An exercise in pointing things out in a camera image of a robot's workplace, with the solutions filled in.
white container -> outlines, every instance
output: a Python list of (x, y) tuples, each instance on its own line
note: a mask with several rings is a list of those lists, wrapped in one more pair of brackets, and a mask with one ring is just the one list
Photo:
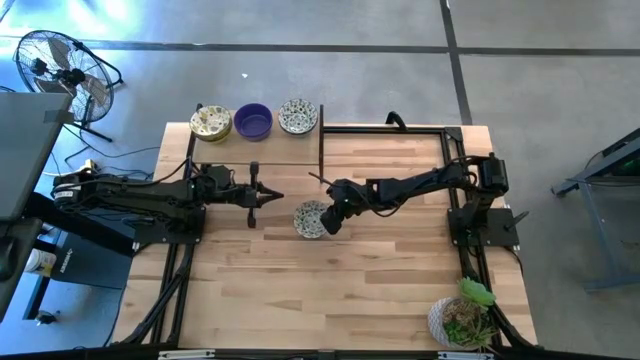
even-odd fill
[(39, 274), (42, 276), (50, 277), (53, 265), (56, 263), (56, 256), (50, 252), (32, 249), (27, 260), (27, 265), (24, 267), (25, 272)]
[(448, 297), (444, 299), (438, 300), (429, 311), (429, 331), (431, 332), (431, 336), (436, 339), (441, 345), (444, 345), (448, 348), (458, 349), (458, 350), (469, 350), (468, 348), (462, 347), (456, 343), (452, 343), (449, 341), (449, 337), (447, 333), (444, 331), (444, 327), (442, 326), (442, 317), (444, 314), (444, 309), (447, 308), (450, 302), (456, 300), (456, 298)]

bowl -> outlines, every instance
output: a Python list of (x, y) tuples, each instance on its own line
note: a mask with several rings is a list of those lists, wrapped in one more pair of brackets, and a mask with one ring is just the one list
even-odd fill
[(262, 104), (247, 104), (233, 117), (238, 134), (249, 141), (260, 141), (269, 136), (273, 125), (271, 110)]
[(189, 128), (200, 140), (220, 142), (231, 133), (231, 113), (219, 105), (203, 106), (189, 120)]
[(317, 200), (300, 204), (293, 213), (293, 227), (306, 239), (317, 239), (327, 233), (320, 222), (320, 215), (329, 206)]
[(318, 110), (307, 100), (289, 100), (278, 111), (278, 123), (291, 135), (306, 135), (318, 124)]

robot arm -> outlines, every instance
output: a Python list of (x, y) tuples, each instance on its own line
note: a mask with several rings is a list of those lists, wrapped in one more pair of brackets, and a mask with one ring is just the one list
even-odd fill
[[(367, 179), (364, 185), (348, 179), (340, 179), (331, 184), (327, 194), (334, 201), (320, 220), (330, 234), (337, 233), (342, 221), (360, 215), (364, 211), (373, 211), (387, 217), (397, 211), (409, 198), (430, 192), (456, 188), (471, 191), (473, 197), (464, 205), (463, 220), (467, 225), (474, 221), (483, 221), (486, 211), (497, 197), (509, 190), (504, 161), (493, 153), (485, 156), (470, 156), (462, 161), (452, 161), (441, 168), (407, 179)], [(466, 170), (467, 165), (477, 165), (478, 174)], [(391, 210), (381, 214), (380, 211)]]
[(131, 213), (152, 218), (173, 233), (197, 226), (197, 210), (204, 204), (234, 204), (249, 209), (248, 224), (255, 227), (253, 210), (284, 196), (257, 181), (258, 169), (258, 163), (250, 165), (250, 184), (236, 184), (232, 170), (225, 166), (205, 165), (195, 176), (173, 183), (84, 171), (56, 177), (52, 196), (56, 207), (65, 212)]

gray floor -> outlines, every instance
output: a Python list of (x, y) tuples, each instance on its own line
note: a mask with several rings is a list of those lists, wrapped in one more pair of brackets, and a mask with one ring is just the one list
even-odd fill
[[(436, 0), (187, 3), (190, 6), (177, 0), (16, 0), (0, 23), (0, 35), (20, 36), (45, 28), (77, 38), (119, 41), (446, 45)], [(453, 0), (450, 4), (461, 46), (640, 45), (635, 21), (640, 3), (635, 1)], [(24, 90), (11, 62), (14, 47), (15, 40), (0, 39), (0, 82)], [(381, 122), (387, 111), (396, 110), (410, 123), (460, 124), (448, 55), (99, 54), (118, 66), (127, 82), (116, 93), (109, 115), (95, 127), (116, 142), (107, 145), (89, 138), (111, 154), (158, 145), (164, 124), (186, 121), (198, 102), (234, 108), (259, 101), (277, 107), (287, 99), (304, 97), (325, 104), (327, 121)], [(461, 62), (474, 124), (490, 127), (498, 155), (507, 160), (511, 182), (507, 200), (517, 211), (531, 211), (519, 233), (540, 344), (637, 358), (640, 286), (597, 294), (583, 291), (583, 281), (605, 275), (594, 232), (577, 193), (558, 200), (548, 189), (579, 171), (593, 153), (638, 127), (640, 58), (464, 56)], [(74, 137), (63, 134), (54, 153), (61, 159), (80, 147)], [(88, 156), (104, 165), (152, 171), (157, 153), (117, 161), (95, 153)], [(74, 159), (70, 168), (61, 164), (61, 171), (85, 158)], [(54, 169), (48, 164), (47, 171)], [(43, 188), (49, 179), (43, 178)], [(627, 215), (638, 210), (633, 189), (616, 191), (598, 192), (599, 201), (610, 210), (604, 215), (609, 220), (616, 217), (611, 204), (620, 199), (626, 199)], [(608, 203), (609, 198), (616, 202)], [(633, 231), (617, 232), (619, 241), (613, 241), (633, 242), (629, 239), (638, 232), (629, 229)], [(622, 248), (628, 265), (637, 267), (638, 249), (628, 244)], [(0, 353), (102, 345), (120, 292), (54, 283), (44, 307), (60, 310), (62, 321), (35, 329), (20, 320), (30, 286), (33, 279), (25, 276), (8, 318), (0, 324)]]

plant pot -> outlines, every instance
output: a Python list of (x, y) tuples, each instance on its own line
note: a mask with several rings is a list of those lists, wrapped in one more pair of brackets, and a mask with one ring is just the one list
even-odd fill
[(438, 343), (444, 345), (448, 348), (458, 349), (458, 350), (475, 350), (478, 347), (464, 347), (458, 345), (454, 342), (449, 341), (449, 337), (444, 330), (443, 326), (443, 318), (444, 311), (447, 306), (455, 300), (460, 300), (459, 298), (448, 297), (444, 299), (438, 300), (429, 310), (429, 331), (431, 332), (431, 336), (433, 336)]

